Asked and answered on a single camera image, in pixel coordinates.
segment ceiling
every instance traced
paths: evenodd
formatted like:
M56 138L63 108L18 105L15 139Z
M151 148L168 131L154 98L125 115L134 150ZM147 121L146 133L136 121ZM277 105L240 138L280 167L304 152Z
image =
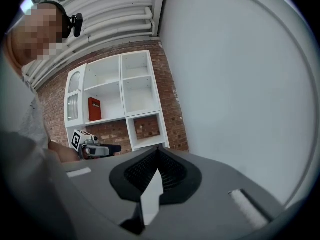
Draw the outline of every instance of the ceiling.
M69 17L82 13L83 25L80 37L75 38L71 32L63 46L52 48L49 59L34 61L22 69L36 89L73 59L90 53L93 47L129 37L158 35L163 0L49 1L63 5Z

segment white shelving unit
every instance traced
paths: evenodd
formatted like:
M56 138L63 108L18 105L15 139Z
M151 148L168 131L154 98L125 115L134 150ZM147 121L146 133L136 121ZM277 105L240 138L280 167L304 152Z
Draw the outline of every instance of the white shelving unit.
M169 146L150 52L124 53L82 65L68 75L64 96L68 141L74 130L126 119L133 151ZM89 120L89 98L100 101L101 120ZM157 116L160 135L137 138L134 120Z

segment red book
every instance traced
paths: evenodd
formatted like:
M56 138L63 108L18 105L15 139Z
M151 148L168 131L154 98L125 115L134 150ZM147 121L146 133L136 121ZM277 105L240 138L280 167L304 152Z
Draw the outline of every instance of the red book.
M89 98L89 121L101 120L101 103L100 100Z

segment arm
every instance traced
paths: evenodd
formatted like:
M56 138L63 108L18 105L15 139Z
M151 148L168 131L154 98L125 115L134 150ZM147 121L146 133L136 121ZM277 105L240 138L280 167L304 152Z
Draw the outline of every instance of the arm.
M50 141L48 148L58 154L61 163L80 161L77 152L69 147Z

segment white wall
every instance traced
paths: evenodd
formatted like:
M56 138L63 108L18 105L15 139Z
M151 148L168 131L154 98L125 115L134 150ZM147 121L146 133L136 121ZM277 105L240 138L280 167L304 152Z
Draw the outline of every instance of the white wall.
M234 167L285 204L316 123L310 76L288 32L254 0L166 0L160 38L190 153Z

